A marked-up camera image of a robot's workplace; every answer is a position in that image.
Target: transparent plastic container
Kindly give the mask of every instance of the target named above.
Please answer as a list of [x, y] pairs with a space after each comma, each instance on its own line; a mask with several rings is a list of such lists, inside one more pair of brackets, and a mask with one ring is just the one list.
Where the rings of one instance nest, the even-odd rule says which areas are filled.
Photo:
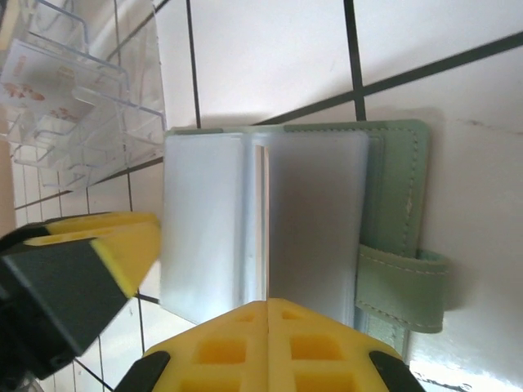
[[[10, 52], [0, 55], [4, 97], [10, 88], [0, 102], [8, 124], [3, 137], [14, 162], [37, 167], [44, 186], [89, 186], [162, 154], [166, 124], [152, 11], [149, 0], [20, 0], [11, 50], [24, 60], [15, 67]], [[35, 83], [51, 75], [51, 98], [16, 70], [31, 61], [30, 70], [38, 63], [44, 75]], [[13, 96], [27, 101], [35, 92], [41, 105], [13, 103]], [[49, 109], [50, 102], [59, 109]]]

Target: clear acrylic organizer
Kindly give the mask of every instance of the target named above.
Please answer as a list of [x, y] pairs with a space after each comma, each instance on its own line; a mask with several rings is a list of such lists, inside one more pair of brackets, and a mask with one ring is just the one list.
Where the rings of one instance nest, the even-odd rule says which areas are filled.
[[[149, 0], [20, 0], [11, 50], [0, 53], [8, 129], [0, 136], [15, 163], [38, 168], [44, 186], [86, 187], [161, 155], [166, 124], [156, 25], [147, 18], [153, 10]], [[32, 74], [19, 75], [31, 60], [35, 83], [27, 83]], [[50, 87], [41, 87], [47, 76]]]

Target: wallet strap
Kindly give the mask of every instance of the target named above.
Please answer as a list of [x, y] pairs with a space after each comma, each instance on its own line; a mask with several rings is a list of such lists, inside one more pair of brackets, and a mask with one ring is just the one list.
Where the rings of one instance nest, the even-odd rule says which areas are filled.
[[371, 334], [374, 330], [383, 336], [385, 328], [386, 335], [394, 339], [397, 334], [389, 329], [395, 326], [425, 333], [441, 331], [448, 262], [433, 252], [420, 251], [417, 256], [398, 256], [360, 245], [356, 304], [392, 324], [371, 322]]

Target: green leather wallet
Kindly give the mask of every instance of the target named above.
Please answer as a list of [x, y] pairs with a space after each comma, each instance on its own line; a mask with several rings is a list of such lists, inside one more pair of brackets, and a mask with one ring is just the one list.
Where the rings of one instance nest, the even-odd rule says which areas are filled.
[[447, 261], [418, 250], [430, 130], [418, 120], [289, 125], [370, 136], [356, 283], [357, 327], [405, 356], [407, 333], [443, 325]]

